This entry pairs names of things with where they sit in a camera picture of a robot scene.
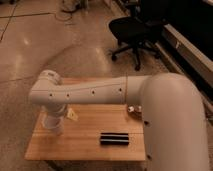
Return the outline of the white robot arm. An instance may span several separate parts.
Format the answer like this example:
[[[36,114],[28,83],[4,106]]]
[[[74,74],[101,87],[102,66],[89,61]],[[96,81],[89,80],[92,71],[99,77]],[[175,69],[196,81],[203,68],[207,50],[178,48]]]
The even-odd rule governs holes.
[[[57,119],[69,104],[125,104],[142,114],[148,171],[210,171],[203,99],[184,75],[122,76],[66,85],[57,72],[45,70],[29,99]]]

